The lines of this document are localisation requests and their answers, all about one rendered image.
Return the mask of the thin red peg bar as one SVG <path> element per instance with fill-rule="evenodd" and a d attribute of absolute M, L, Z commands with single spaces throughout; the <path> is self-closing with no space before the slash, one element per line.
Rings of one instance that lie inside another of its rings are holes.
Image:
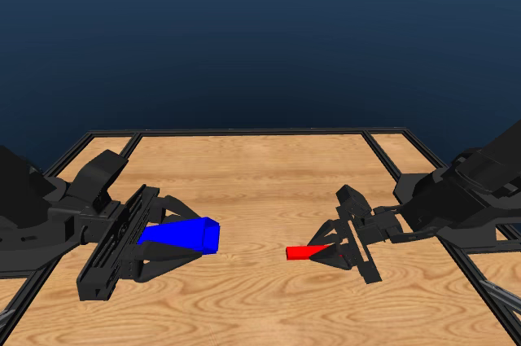
<path fill-rule="evenodd" d="M 328 245 L 288 246 L 286 258 L 288 261 L 305 261 L 326 248 Z"/>

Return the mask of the blue hollow socket block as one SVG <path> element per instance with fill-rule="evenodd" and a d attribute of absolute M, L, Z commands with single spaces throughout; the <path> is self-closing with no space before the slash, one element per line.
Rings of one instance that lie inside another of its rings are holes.
<path fill-rule="evenodd" d="M 146 241 L 166 243 L 210 255 L 217 253 L 219 249 L 220 230 L 220 224 L 209 217 L 174 221 L 147 226 L 138 244 Z"/>

